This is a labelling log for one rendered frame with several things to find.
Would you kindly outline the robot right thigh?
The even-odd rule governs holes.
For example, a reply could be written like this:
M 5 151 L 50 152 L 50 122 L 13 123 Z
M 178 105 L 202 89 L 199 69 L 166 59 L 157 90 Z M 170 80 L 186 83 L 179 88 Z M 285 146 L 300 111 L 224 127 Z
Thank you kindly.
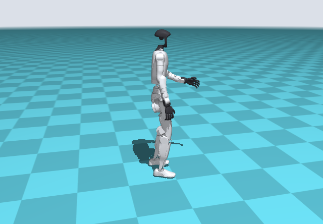
M 161 127 L 165 133 L 160 135 L 159 141 L 162 136 L 166 136 L 168 138 L 168 140 L 170 141 L 171 135 L 172 135 L 172 120 L 165 120 L 166 119 L 166 114 L 165 114 L 166 107 L 164 106 L 163 101 L 160 101 L 159 98 L 154 99 L 154 102 L 151 106 L 152 106 L 152 109 L 155 113 L 159 113 L 162 111 L 158 116 L 159 116 L 159 121 L 160 121 Z

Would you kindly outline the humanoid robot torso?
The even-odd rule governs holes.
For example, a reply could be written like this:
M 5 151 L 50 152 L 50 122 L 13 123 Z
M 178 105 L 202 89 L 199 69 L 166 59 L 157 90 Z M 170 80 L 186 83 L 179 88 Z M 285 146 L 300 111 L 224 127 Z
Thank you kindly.
M 156 61 L 155 61 L 155 55 L 158 52 L 161 52 L 161 53 L 165 54 L 164 71 L 163 71 L 163 76 L 165 76 L 165 77 L 166 77 L 167 69 L 168 69 L 168 65 L 169 65 L 168 55 L 167 55 L 167 53 L 165 51 L 162 51 L 162 50 L 163 49 L 160 48 L 159 50 L 154 51 L 153 52 L 153 55 L 152 55 L 151 83 L 152 84 L 155 84 L 155 86 L 153 87 L 153 92 L 151 94 L 151 102 L 152 103 L 154 102 L 154 99 L 157 99 L 157 98 L 159 98 L 159 100 L 162 101 L 161 93 L 160 93 L 160 90 L 158 88 L 159 87 L 159 83 L 156 80 Z

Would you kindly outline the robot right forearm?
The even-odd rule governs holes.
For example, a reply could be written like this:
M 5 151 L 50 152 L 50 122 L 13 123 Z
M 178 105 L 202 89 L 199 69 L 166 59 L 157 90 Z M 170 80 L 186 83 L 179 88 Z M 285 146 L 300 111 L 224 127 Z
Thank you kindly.
M 169 95 L 167 93 L 167 88 L 166 88 L 166 77 L 165 76 L 161 76 L 160 79 L 159 79 L 159 90 L 160 90 L 160 93 L 161 93 L 161 98 L 162 100 L 165 101 L 166 105 L 170 103 L 170 100 L 169 100 Z

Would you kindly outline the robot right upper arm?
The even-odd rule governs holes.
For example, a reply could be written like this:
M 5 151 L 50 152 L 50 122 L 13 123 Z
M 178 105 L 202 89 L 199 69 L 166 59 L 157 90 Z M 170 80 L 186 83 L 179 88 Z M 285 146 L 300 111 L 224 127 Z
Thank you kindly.
M 155 61 L 156 61 L 156 80 L 159 83 L 160 77 L 163 76 L 165 54 L 158 52 L 155 55 Z

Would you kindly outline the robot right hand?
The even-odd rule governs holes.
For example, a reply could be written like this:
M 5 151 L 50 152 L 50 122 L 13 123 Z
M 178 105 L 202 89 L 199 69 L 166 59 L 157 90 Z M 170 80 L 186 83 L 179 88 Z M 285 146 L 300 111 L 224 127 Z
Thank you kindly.
M 165 120 L 171 120 L 174 118 L 174 114 L 175 114 L 175 111 L 174 109 L 172 108 L 171 103 L 167 104 L 165 103 L 165 101 L 163 100 L 163 104 L 164 106 L 166 107 L 165 108 L 165 114 L 166 114 L 166 119 Z M 174 112 L 174 114 L 173 114 Z

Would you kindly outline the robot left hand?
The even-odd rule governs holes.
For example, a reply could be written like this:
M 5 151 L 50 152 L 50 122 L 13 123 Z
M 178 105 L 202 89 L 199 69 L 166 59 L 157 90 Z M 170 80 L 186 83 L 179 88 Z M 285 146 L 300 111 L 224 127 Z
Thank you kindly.
M 197 88 L 197 86 L 199 87 L 199 80 L 196 80 L 197 78 L 196 77 L 191 77 L 191 78 L 185 78 L 185 77 L 181 77 L 181 79 L 185 79 L 185 83 L 189 84 L 189 85 L 192 85 L 192 86 L 195 86 Z M 199 85 L 198 85 L 199 84 Z M 197 85 L 197 86 L 196 86 Z

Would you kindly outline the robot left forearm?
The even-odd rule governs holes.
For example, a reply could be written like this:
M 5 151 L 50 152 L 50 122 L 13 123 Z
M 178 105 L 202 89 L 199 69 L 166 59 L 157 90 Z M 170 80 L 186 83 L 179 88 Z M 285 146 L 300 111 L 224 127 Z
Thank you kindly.
M 174 74 L 172 74 L 171 72 L 168 71 L 168 75 L 167 75 L 167 78 L 168 79 L 171 79 L 175 82 L 180 82 L 180 83 L 184 83 L 185 82 L 185 79 L 181 79 L 180 76 L 176 76 Z

